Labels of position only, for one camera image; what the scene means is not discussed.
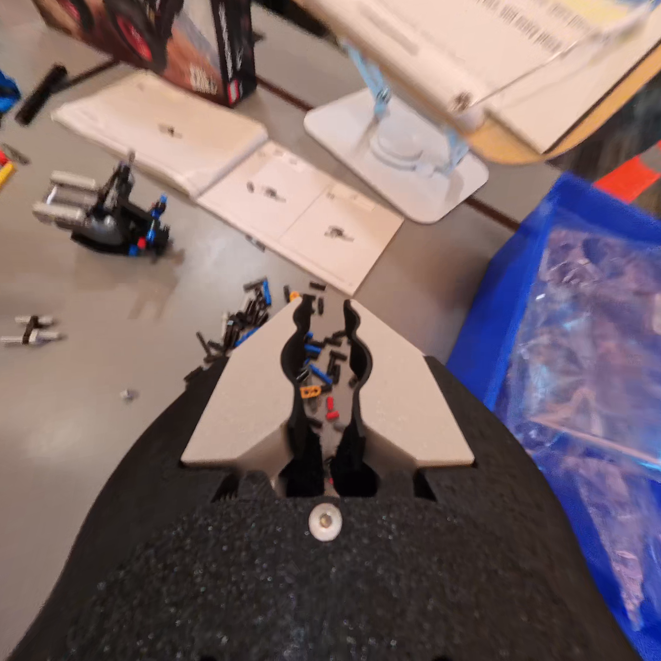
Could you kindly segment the orange object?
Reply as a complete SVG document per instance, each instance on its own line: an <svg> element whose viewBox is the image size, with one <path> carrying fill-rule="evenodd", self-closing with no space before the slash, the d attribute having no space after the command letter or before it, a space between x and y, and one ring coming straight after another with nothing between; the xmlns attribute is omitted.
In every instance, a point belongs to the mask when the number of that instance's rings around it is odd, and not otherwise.
<svg viewBox="0 0 661 661"><path fill-rule="evenodd" d="M632 203L659 180L660 167L650 166L642 155L636 155L599 178L593 186L616 200Z"/></svg>

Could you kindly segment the blue plastic bin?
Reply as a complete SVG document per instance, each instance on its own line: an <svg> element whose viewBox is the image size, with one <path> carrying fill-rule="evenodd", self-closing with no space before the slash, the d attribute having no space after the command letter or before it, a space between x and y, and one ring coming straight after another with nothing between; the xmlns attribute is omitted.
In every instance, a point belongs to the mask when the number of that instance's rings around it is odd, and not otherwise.
<svg viewBox="0 0 661 661"><path fill-rule="evenodd" d="M533 267L539 265L550 220L560 210L577 211L599 227L660 246L659 216L616 200L567 173L557 180L492 258L447 361L449 371L499 420L495 404L531 290Z"/></svg>

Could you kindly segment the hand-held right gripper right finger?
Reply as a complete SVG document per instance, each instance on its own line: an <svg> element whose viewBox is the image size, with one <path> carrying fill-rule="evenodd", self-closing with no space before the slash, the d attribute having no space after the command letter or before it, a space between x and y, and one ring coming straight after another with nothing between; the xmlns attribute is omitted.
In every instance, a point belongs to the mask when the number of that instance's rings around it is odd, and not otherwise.
<svg viewBox="0 0 661 661"><path fill-rule="evenodd" d="M472 466L474 453L427 357L356 300L345 301L344 318L358 377L352 411L358 463L380 478Z"/></svg>

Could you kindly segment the lego set box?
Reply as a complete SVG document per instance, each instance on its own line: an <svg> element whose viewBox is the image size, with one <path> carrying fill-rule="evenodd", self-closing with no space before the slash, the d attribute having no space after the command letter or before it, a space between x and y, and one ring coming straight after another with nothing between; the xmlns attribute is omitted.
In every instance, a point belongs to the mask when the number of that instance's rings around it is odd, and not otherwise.
<svg viewBox="0 0 661 661"><path fill-rule="evenodd" d="M45 23L227 107L257 84L250 1L33 1Z"/></svg>

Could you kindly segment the long black lego bar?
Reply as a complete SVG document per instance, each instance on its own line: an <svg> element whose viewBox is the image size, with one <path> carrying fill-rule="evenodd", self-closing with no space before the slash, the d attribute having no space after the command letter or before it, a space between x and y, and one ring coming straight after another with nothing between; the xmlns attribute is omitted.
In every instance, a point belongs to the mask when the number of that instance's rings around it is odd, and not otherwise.
<svg viewBox="0 0 661 661"><path fill-rule="evenodd" d="M21 126L30 125L47 103L48 99L54 94L56 88L62 84L67 76L68 71L64 65L53 65L23 102L14 116L15 121Z"/></svg>

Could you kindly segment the white instruction booklet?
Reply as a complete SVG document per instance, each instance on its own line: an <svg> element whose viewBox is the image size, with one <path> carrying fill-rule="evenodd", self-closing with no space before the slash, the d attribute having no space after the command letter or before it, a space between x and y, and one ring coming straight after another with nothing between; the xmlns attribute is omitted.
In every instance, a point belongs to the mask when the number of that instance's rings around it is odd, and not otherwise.
<svg viewBox="0 0 661 661"><path fill-rule="evenodd" d="M52 120L183 192L243 235L353 296L404 219L272 140L267 127L133 73Z"/></svg>

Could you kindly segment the white document stand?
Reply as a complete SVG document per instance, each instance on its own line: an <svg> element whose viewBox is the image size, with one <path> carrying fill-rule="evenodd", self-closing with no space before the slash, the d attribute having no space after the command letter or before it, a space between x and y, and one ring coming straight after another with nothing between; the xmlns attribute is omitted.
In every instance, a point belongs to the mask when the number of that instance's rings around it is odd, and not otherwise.
<svg viewBox="0 0 661 661"><path fill-rule="evenodd" d="M366 87L309 111L306 132L411 221L441 220L488 182L487 166L454 128L394 95L376 63L342 47Z"/></svg>

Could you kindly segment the black lego connector grey axles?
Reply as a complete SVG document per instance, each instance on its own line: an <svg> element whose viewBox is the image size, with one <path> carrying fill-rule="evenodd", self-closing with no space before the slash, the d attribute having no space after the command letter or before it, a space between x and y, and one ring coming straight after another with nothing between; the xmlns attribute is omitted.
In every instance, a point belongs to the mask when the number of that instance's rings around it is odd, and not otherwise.
<svg viewBox="0 0 661 661"><path fill-rule="evenodd" d="M18 315L14 322L22 330L17 335L2 336L2 346L41 346L65 338L62 331L55 328L55 318L51 315Z"/></svg>

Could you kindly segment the blue lego bracket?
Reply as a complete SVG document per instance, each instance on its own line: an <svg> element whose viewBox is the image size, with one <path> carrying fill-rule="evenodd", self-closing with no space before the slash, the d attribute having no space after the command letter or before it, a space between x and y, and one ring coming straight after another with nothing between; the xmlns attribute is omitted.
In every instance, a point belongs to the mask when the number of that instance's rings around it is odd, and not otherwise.
<svg viewBox="0 0 661 661"><path fill-rule="evenodd" d="M16 106L21 100L22 95L16 81L2 70L0 71L0 79L0 112L1 116L4 116Z"/></svg>

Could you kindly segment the clear plastic bag bundle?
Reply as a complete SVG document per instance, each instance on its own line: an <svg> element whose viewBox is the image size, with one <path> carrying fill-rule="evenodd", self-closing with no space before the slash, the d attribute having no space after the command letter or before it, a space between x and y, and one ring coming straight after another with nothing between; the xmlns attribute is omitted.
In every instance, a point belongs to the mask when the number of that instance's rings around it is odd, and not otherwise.
<svg viewBox="0 0 661 661"><path fill-rule="evenodd" d="M659 245L554 214L495 412L561 501L624 634L659 660Z"/></svg>

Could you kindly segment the pile of small lego pins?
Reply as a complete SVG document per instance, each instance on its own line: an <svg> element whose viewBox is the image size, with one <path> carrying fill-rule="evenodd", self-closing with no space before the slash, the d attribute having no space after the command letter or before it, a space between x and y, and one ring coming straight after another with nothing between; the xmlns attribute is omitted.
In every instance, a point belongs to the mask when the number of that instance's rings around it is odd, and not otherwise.
<svg viewBox="0 0 661 661"><path fill-rule="evenodd" d="M220 341L206 340L202 333L196 333L204 357L202 365L186 375L186 385L191 385L197 376L220 359L229 358L236 348L274 316L271 310L273 296L267 278L248 282L243 289L245 296L241 307L223 316ZM342 364L348 361L349 343L344 328L335 330L322 340L316 339L313 331L309 330L303 339L303 359L295 370L295 380L301 388L303 402L309 407L308 420L315 431L321 431L325 421L332 423L335 429L343 430L340 414L335 408L333 390L340 382ZM317 416L321 399L325 399L325 421Z"/></svg>

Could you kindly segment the long thin black axle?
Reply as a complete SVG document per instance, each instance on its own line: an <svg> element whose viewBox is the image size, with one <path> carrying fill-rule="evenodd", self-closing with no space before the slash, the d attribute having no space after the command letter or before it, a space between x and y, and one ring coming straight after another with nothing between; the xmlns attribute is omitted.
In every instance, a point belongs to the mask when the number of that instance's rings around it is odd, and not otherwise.
<svg viewBox="0 0 661 661"><path fill-rule="evenodd" d="M86 71L83 71L82 73L79 73L73 77L68 75L58 87L58 91L64 91L67 88L75 87L86 80L89 80L91 78L100 75L101 73L104 73L105 71L112 70L121 63L122 62L118 60L109 60L99 65L96 65L95 67L92 67Z"/></svg>

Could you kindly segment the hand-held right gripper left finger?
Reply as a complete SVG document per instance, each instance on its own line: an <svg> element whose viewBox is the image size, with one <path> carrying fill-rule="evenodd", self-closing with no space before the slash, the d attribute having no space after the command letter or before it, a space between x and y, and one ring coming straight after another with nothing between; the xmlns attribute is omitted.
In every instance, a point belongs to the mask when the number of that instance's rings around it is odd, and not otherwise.
<svg viewBox="0 0 661 661"><path fill-rule="evenodd" d="M181 461L318 483L318 434L297 381L313 297L298 297L232 351Z"/></svg>

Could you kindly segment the partly built lego truck chassis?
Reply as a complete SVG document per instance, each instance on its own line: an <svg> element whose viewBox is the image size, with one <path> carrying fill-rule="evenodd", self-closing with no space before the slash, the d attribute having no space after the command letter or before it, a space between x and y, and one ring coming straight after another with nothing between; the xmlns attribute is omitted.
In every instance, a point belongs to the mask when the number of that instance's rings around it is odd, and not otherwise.
<svg viewBox="0 0 661 661"><path fill-rule="evenodd" d="M49 188L32 207L36 219L68 231L70 239L102 254L161 258L171 245L163 223L168 198L148 209L130 199L134 189L136 152L131 150L103 184L95 179L54 170Z"/></svg>

